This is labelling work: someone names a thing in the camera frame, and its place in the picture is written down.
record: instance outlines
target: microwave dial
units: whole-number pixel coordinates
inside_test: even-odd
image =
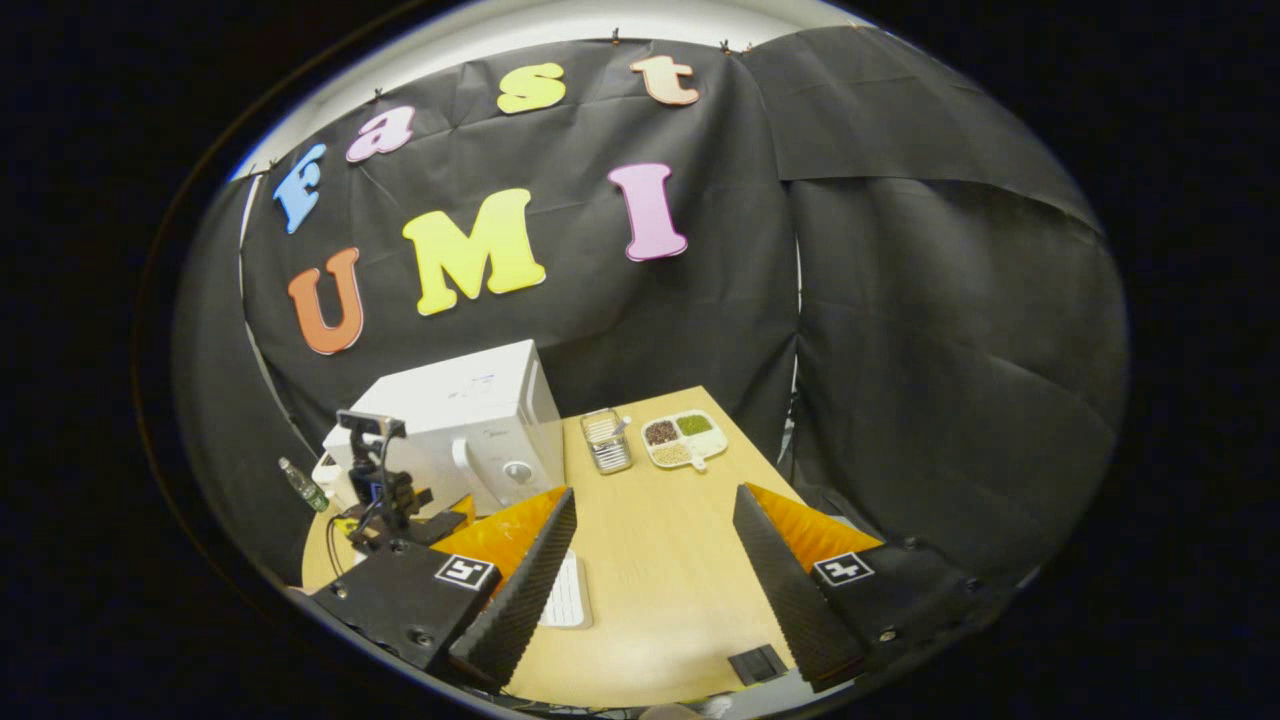
[[[502,471],[507,474],[508,478],[516,480],[516,484],[525,484],[530,478],[534,477],[534,469],[526,462],[513,460],[503,465]]]

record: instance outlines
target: white wall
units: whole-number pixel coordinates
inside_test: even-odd
[[[732,50],[805,28],[869,24],[819,0],[485,0],[410,31],[316,91],[236,172],[266,165],[374,96],[467,60],[566,40],[662,38]]]

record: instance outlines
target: letter u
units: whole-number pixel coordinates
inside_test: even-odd
[[[365,310],[360,305],[360,286],[356,284],[357,258],[360,250],[348,247],[339,250],[325,263],[325,269],[338,282],[338,301],[342,302],[342,322],[338,327],[325,324],[324,315],[320,314],[320,297],[316,295],[320,270],[315,268],[303,270],[289,282],[289,297],[293,299],[293,309],[298,314],[302,338],[320,355],[347,350],[356,343],[360,332],[365,329]]]

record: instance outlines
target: seeds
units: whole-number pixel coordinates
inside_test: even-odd
[[[655,448],[653,459],[663,465],[675,465],[677,462],[689,462],[692,457],[684,445],[668,445],[667,447]]]
[[[705,433],[712,429],[712,424],[707,421],[707,418],[701,415],[685,415],[684,418],[676,419],[676,424],[680,425],[680,432],[686,436],[696,436],[698,433]]]
[[[671,442],[676,439],[676,427],[671,424],[671,420],[663,420],[660,423],[654,423],[649,425],[644,432],[644,439],[649,445],[662,445],[664,442]]]

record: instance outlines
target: blue letter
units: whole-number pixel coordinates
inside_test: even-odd
[[[316,206],[316,201],[320,199],[319,192],[307,192],[307,188],[315,187],[320,182],[320,165],[316,165],[315,161],[321,155],[324,155],[324,143],[307,150],[307,154],[297,165],[293,165],[289,177],[284,178],[280,187],[275,188],[275,195],[271,196],[284,206],[284,214],[289,219],[289,224],[284,229],[289,234],[298,229],[307,213]]]

